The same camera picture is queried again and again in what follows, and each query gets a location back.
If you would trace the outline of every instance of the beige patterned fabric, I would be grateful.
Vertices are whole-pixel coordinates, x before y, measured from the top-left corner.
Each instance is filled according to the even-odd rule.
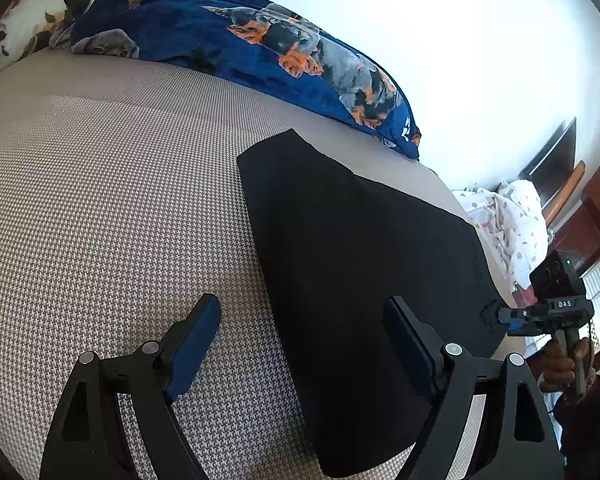
[[[212,76],[48,50],[0,74],[0,447],[25,479],[38,477],[77,356],[91,349],[107,358],[160,338],[204,292],[220,298],[222,325],[192,389],[174,404],[203,468],[222,480],[324,478],[235,163],[289,127],[356,173],[466,218],[427,168],[348,126]],[[126,396],[121,410],[138,473],[154,478]],[[464,475],[470,433],[452,478]],[[405,458],[356,478],[393,479]]]

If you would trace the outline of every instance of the television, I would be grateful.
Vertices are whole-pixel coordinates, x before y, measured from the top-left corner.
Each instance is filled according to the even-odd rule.
[[[573,172],[576,156],[576,118],[564,131],[557,131],[522,171],[520,178],[531,181],[545,206]]]

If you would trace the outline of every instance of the pillow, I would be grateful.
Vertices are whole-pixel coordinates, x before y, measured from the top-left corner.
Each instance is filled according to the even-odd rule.
[[[0,71],[45,48],[67,17],[64,0],[13,0],[0,18]]]

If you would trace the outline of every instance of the black cloth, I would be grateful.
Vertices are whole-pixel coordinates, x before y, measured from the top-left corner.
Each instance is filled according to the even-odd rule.
[[[382,302],[401,295],[443,341],[490,357],[502,301],[475,229],[356,176],[293,130],[238,157],[278,333],[322,471],[370,469],[414,443],[430,411],[400,368]]]

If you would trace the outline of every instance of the dog print blanket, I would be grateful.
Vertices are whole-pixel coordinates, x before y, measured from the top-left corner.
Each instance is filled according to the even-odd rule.
[[[222,77],[418,158],[411,107],[387,72],[269,0],[95,0],[72,27],[75,54],[162,61]]]

